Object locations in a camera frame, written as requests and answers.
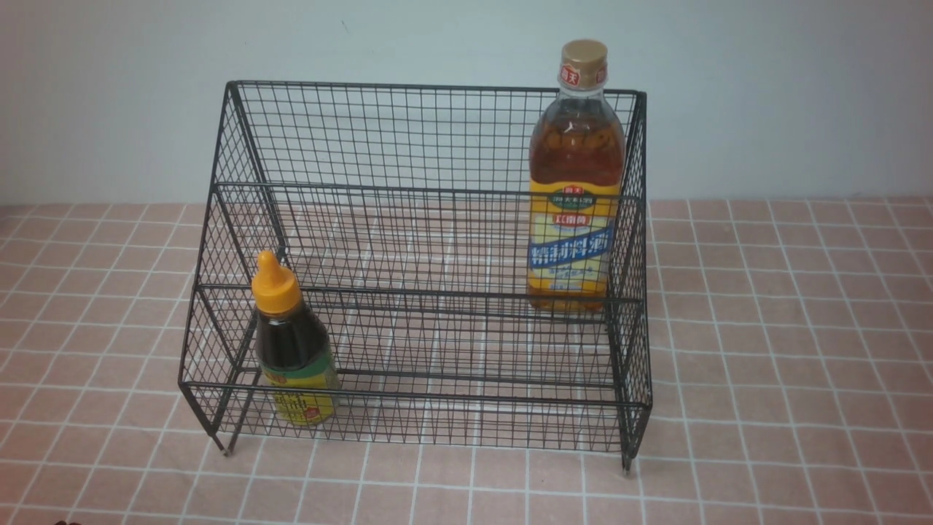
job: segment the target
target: yellow label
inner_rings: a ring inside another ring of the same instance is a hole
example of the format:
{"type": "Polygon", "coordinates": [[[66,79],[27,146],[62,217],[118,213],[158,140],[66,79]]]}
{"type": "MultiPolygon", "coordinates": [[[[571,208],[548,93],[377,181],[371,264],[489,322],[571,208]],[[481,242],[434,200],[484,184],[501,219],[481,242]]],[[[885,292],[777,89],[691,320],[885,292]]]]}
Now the yellow label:
{"type": "Polygon", "coordinates": [[[545,291],[605,292],[607,256],[620,186],[586,182],[540,184],[531,204],[528,283],[545,291]]]}
{"type": "MultiPolygon", "coordinates": [[[[341,382],[337,373],[328,364],[324,372],[305,377],[283,376],[263,368],[263,374],[274,387],[290,389],[339,389],[341,382]]],[[[334,415],[337,398],[328,394],[285,393],[274,394],[275,408],[279,417],[299,426],[311,426],[334,415]]]]}

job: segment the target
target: tiled surface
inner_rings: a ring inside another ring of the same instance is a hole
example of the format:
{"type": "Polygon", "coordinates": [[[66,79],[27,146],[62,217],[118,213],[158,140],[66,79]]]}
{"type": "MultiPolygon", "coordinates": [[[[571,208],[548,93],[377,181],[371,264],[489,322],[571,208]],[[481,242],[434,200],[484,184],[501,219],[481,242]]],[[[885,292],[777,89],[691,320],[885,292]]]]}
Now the tiled surface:
{"type": "Polygon", "coordinates": [[[200,206],[0,208],[0,523],[933,521],[933,201],[654,202],[655,409],[611,455],[209,444],[200,206]]]}

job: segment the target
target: yellow squeeze cap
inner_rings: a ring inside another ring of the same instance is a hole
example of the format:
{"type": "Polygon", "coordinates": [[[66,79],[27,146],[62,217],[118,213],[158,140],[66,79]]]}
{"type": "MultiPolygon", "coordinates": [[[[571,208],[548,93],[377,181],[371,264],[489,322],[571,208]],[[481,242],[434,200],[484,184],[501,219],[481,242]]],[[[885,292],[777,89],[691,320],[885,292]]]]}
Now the yellow squeeze cap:
{"type": "Polygon", "coordinates": [[[253,277],[253,297],[256,308],[269,314],[282,314],[301,302],[301,290],[295,274],[283,268],[271,251],[263,251],[257,257],[259,271],[253,277]]]}

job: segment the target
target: two-tier wire shelf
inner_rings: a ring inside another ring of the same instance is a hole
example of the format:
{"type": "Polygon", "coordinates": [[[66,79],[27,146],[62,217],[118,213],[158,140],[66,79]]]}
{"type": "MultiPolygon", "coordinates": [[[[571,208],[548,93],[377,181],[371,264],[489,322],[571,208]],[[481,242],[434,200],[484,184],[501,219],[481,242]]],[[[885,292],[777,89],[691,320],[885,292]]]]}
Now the two-tier wire shelf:
{"type": "Polygon", "coordinates": [[[600,311],[531,307],[528,145],[556,90],[227,85],[179,386],[229,454],[241,433],[620,452],[651,410],[643,92],[607,91],[628,136],[600,311]],[[253,355],[256,256],[327,325],[340,408],[277,417],[253,355]]]}

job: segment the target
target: metal wire basket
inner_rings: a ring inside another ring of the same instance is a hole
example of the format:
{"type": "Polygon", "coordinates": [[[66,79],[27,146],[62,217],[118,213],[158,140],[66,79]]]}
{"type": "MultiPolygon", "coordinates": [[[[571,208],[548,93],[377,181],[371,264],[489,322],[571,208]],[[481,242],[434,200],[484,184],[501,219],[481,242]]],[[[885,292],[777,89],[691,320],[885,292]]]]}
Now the metal wire basket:
{"type": "Polygon", "coordinates": [[[607,91],[627,163],[597,312],[530,306],[527,151],[556,90],[227,85],[179,386],[240,433],[618,451],[651,410],[642,92],[607,91]],[[275,412],[250,280],[271,249],[327,325],[340,408],[275,412]]]}

